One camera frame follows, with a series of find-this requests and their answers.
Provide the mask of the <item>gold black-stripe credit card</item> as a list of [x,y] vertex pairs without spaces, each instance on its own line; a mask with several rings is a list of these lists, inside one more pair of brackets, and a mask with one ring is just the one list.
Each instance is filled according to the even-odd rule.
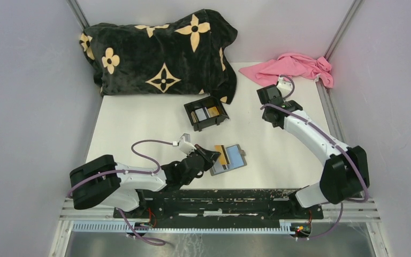
[[228,165],[230,164],[230,159],[227,155],[224,145],[215,145],[215,151],[220,153],[218,162],[222,166],[222,168],[226,170],[228,168]]

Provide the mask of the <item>grey leather card holder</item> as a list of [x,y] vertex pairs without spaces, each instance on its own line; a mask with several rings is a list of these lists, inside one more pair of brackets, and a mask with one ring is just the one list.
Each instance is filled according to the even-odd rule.
[[231,146],[224,146],[224,147],[230,159],[230,164],[228,165],[228,168],[224,170],[217,160],[215,164],[213,165],[213,167],[210,169],[210,174],[212,176],[221,175],[225,172],[240,169],[247,165],[247,162],[245,160],[246,153],[240,147],[239,144],[235,144]]

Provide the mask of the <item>stack of cards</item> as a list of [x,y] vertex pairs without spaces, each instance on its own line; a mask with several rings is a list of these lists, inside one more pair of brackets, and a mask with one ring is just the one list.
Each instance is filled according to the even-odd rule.
[[203,108],[198,108],[191,112],[192,120],[195,123],[198,123],[203,120],[213,118],[219,115],[220,113],[217,107],[210,107],[210,108],[203,107]]

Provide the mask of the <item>black plastic card box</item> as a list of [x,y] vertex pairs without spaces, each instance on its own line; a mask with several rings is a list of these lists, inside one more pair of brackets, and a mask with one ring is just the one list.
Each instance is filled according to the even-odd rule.
[[184,108],[193,130],[198,132],[229,119],[222,102],[213,96],[186,103]]

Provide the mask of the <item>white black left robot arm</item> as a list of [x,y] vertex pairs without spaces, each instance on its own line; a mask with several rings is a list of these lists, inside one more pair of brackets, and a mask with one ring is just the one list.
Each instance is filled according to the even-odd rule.
[[139,218],[147,211],[144,190],[178,191],[202,177],[221,155],[221,152],[194,145],[183,160],[153,169],[133,168],[116,162],[113,155],[103,155],[70,172],[71,188],[67,197],[73,200],[77,210],[105,205]]

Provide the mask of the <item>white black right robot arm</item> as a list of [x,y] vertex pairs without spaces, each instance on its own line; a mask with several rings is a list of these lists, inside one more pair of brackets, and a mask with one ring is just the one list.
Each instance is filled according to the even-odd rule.
[[365,202],[370,186],[366,151],[350,147],[324,132],[294,100],[285,100],[276,85],[258,89],[262,118],[302,142],[323,166],[318,182],[296,191],[288,203],[288,213],[302,218],[309,207],[344,200]]

